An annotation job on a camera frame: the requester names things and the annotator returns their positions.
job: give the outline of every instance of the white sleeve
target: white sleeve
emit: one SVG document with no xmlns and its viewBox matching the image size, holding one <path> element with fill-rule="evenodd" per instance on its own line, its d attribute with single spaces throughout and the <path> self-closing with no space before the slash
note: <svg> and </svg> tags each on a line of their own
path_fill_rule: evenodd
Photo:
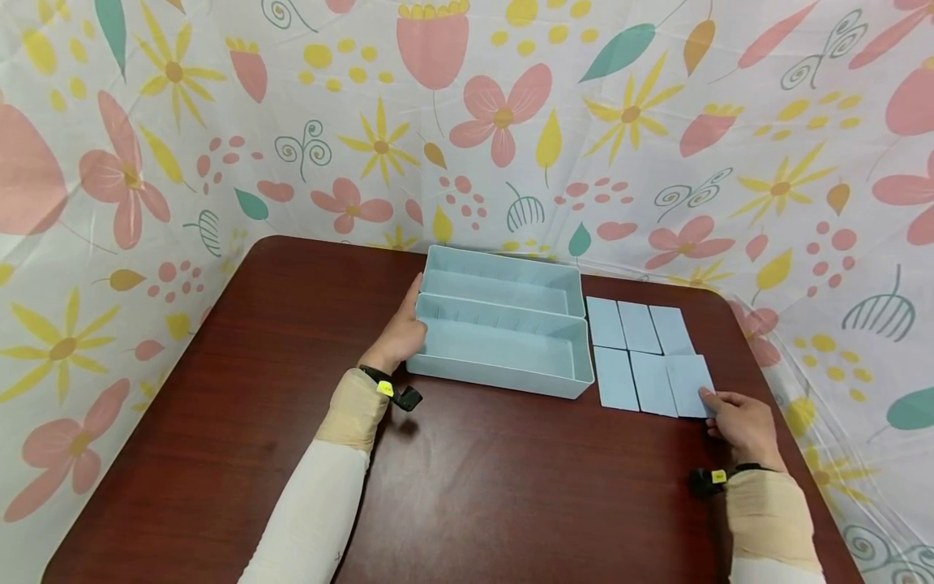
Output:
<svg viewBox="0 0 934 584">
<path fill-rule="evenodd" d="M 269 518 L 240 584 L 327 584 L 344 555 L 366 452 L 312 440 Z"/>
</svg>

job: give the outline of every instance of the right hand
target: right hand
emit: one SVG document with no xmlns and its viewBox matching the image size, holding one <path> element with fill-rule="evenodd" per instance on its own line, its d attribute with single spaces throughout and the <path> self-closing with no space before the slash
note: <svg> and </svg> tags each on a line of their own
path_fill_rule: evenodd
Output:
<svg viewBox="0 0 934 584">
<path fill-rule="evenodd" d="M 729 442 L 736 464 L 758 463 L 787 472 L 768 405 L 741 393 L 707 388 L 700 388 L 700 398 L 715 413 L 707 419 L 707 434 Z"/>
</svg>

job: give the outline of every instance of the left hand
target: left hand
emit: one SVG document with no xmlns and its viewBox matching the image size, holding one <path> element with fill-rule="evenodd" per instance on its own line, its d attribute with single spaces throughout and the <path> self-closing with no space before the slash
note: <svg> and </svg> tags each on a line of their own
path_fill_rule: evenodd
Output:
<svg viewBox="0 0 934 584">
<path fill-rule="evenodd" d="M 421 349 L 428 326 L 415 318 L 415 302 L 420 286 L 421 274 L 418 274 L 409 286 L 399 310 L 392 315 L 376 342 L 360 357 L 359 364 L 392 375 L 401 362 Z"/>
</svg>

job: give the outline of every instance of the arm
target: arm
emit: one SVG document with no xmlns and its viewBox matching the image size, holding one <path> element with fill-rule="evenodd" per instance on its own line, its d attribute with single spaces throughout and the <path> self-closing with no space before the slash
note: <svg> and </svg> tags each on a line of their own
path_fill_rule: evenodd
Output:
<svg viewBox="0 0 934 584">
<path fill-rule="evenodd" d="M 421 274 L 359 364 L 391 373 L 424 343 L 415 318 Z M 334 390 L 324 421 L 289 478 L 240 584 L 326 584 L 341 562 L 360 505 L 376 427 L 389 398 L 360 369 Z"/>
<path fill-rule="evenodd" d="M 727 440 L 746 470 L 727 482 L 727 521 L 733 533 L 733 584 L 823 584 L 807 501 L 785 468 L 771 409 L 751 397 L 702 389 L 715 416 L 708 434 Z"/>
</svg>

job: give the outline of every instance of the wooden table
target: wooden table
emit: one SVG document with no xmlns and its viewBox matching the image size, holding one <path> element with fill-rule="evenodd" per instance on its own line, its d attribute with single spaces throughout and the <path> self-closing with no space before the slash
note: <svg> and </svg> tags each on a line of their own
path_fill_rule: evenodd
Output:
<svg viewBox="0 0 934 584">
<path fill-rule="evenodd" d="M 423 255 L 270 237 L 249 253 L 62 543 L 45 582 L 235 582 L 334 385 L 376 338 Z M 771 399 L 726 302 L 584 277 L 584 293 L 679 306 L 719 390 Z M 717 582 L 722 496 L 687 470 L 726 449 L 698 420 L 432 377 L 391 410 L 336 582 Z M 781 414 L 775 408 L 775 415 Z M 828 582 L 856 567 L 785 425 Z"/>
</svg>

